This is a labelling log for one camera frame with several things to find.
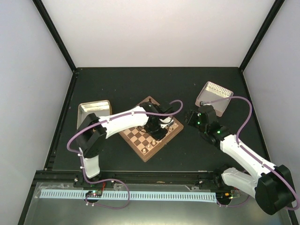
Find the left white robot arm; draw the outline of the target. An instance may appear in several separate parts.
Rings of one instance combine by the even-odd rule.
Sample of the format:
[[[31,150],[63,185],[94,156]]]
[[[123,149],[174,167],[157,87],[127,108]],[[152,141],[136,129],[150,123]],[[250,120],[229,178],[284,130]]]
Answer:
[[[166,126],[175,114],[169,103],[157,105],[151,101],[118,114],[97,117],[89,114],[77,130],[75,141],[84,170],[84,181],[96,187],[101,180],[99,153],[106,139],[130,128],[144,127],[147,134],[159,141],[167,134]]]

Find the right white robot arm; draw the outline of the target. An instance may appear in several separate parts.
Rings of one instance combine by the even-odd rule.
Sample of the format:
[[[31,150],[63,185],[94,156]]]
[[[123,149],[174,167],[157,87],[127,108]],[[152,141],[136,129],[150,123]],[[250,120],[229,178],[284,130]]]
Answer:
[[[232,186],[245,192],[269,215],[283,208],[297,210],[300,207],[290,170],[259,156],[227,127],[220,125],[213,106],[204,105],[198,111],[190,110],[185,121],[195,127],[204,140],[229,155],[247,171],[243,173],[233,167],[227,168],[214,175],[215,187],[223,189]],[[294,208],[289,206],[292,202],[296,202]]]

